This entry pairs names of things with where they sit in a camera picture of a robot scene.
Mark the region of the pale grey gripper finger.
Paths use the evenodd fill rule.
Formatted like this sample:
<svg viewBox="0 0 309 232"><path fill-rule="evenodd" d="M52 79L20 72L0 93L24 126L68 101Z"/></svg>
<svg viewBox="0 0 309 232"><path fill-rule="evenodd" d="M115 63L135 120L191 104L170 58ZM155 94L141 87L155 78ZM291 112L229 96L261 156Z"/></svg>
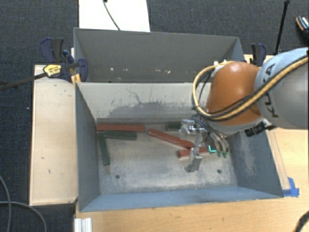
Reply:
<svg viewBox="0 0 309 232"><path fill-rule="evenodd" d="M194 150L194 148L191 148L188 165L185 166L184 168L186 172L195 171L195 159L196 159L196 151Z"/></svg>
<svg viewBox="0 0 309 232"><path fill-rule="evenodd" d="M199 153L194 153L193 171L198 171L203 157Z"/></svg>

